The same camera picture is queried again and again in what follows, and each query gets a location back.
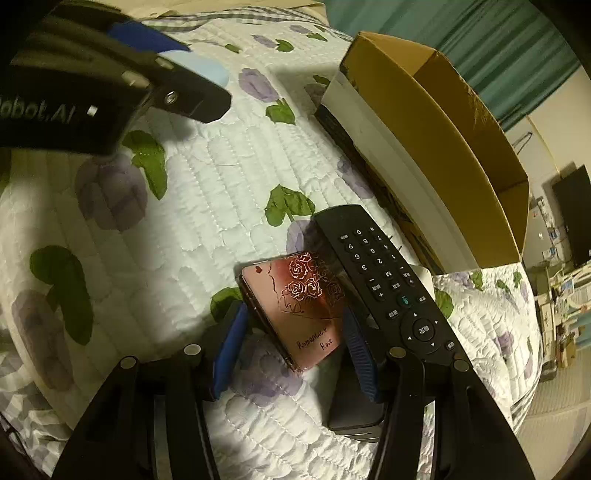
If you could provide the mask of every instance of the purple flower print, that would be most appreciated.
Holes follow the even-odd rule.
[[[266,336],[247,338],[240,352],[240,368],[232,389],[259,407],[270,405],[279,395],[295,395],[302,379],[287,368],[275,346]]]
[[[242,69],[238,74],[238,84],[248,95],[261,102],[276,102],[279,94],[270,84],[267,77],[255,69]]]
[[[309,83],[308,85],[304,85],[304,90],[309,95],[312,103],[315,106],[319,106],[322,96],[326,91],[326,85],[322,85],[321,83]]]
[[[530,292],[527,289],[527,283],[525,281],[521,282],[521,285],[519,285],[519,293],[521,293],[521,296],[523,297],[523,299],[525,301],[529,301],[530,299]]]
[[[267,37],[263,37],[262,35],[253,35],[252,38],[254,38],[255,41],[259,42],[261,45],[268,48],[275,48],[277,46],[277,43],[269,40]]]
[[[74,379],[64,326],[45,295],[23,290],[12,304],[12,316],[33,365],[45,384],[57,391],[68,390]]]
[[[294,254],[305,250],[304,235],[309,224],[309,220],[294,220],[291,223],[287,229],[287,242],[285,245],[285,252],[287,254]]]
[[[503,358],[507,360],[513,353],[513,335],[510,332],[505,332],[496,338]]]
[[[301,34],[308,34],[308,33],[312,33],[312,30],[309,30],[308,28],[304,27],[303,25],[290,25],[290,30],[294,31],[296,33],[301,33]]]
[[[365,179],[359,174],[359,172],[351,165],[351,162],[345,156],[342,156],[336,166],[337,170],[342,173],[341,178],[353,190],[360,199],[373,198],[374,193],[365,181]]]
[[[74,188],[84,218],[93,218],[103,230],[123,232],[145,216],[148,195],[144,177],[123,152],[84,162]]]

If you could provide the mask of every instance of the blue gripper pad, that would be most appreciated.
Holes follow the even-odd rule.
[[[107,35],[139,51],[153,51],[154,53],[169,50],[191,51],[184,43],[133,20],[114,23],[107,31]]]
[[[361,385],[361,391],[371,401],[381,402],[381,394],[378,389],[378,369],[374,359],[369,353],[361,328],[353,311],[345,307],[343,309],[343,335],[347,341],[349,354]]]
[[[230,383],[230,377],[242,346],[242,341],[246,335],[248,326],[248,308],[246,303],[241,302],[236,316],[230,325],[228,334],[219,349],[217,357],[213,361],[213,384],[212,396],[216,400],[221,393],[227,389]]]

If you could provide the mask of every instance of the teal curtain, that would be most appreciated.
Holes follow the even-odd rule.
[[[556,27],[527,0],[325,0],[332,26],[443,52],[504,130],[578,68]]]

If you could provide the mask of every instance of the pink phone case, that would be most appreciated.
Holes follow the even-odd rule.
[[[301,252],[260,262],[242,280],[292,368],[307,370],[339,346],[345,293],[322,260]]]

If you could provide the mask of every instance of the green leaf print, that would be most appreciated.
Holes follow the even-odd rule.
[[[282,40],[280,38],[276,38],[275,41],[278,43],[277,50],[278,51],[292,51],[294,46],[289,43],[287,40]]]
[[[519,288],[520,284],[521,284],[521,273],[518,271],[514,271],[513,272],[513,286],[515,288]]]
[[[152,135],[142,130],[129,132],[123,139],[123,145],[135,154],[131,163],[144,169],[150,190],[161,200],[168,186],[164,147]]]
[[[296,124],[296,116],[284,98],[277,100],[277,105],[268,106],[265,115],[276,124]]]
[[[231,43],[226,43],[224,45],[224,48],[227,48],[228,50],[234,52],[234,53],[240,53],[240,47],[237,47],[236,45],[233,45]]]
[[[502,280],[497,280],[496,281],[496,286],[497,288],[500,288],[501,290],[505,290],[505,292],[509,295],[511,295],[511,291],[509,290],[509,287],[507,286],[507,284],[505,282],[503,282]]]
[[[302,192],[295,192],[282,185],[271,190],[265,207],[265,216],[271,226],[280,226],[285,215],[294,221],[294,215],[312,215],[316,211],[314,202]]]
[[[216,322],[221,322],[234,300],[242,301],[242,292],[238,287],[226,287],[215,293],[209,310]]]
[[[482,270],[476,270],[475,272],[471,273],[470,280],[472,280],[475,289],[484,291],[482,288]]]
[[[317,82],[321,83],[322,85],[330,85],[330,80],[326,77],[321,77],[320,75],[312,75],[312,78]]]
[[[10,181],[10,169],[12,166],[10,148],[0,148],[0,197]]]
[[[67,248],[49,245],[31,254],[29,267],[37,279],[52,285],[47,303],[52,309],[61,306],[66,332],[76,343],[86,345],[94,314],[80,261]]]
[[[453,312],[453,302],[449,293],[435,289],[435,303],[437,303],[443,316],[448,319]]]
[[[306,35],[306,37],[313,38],[314,40],[328,41],[322,35],[320,35],[319,33],[308,33]]]

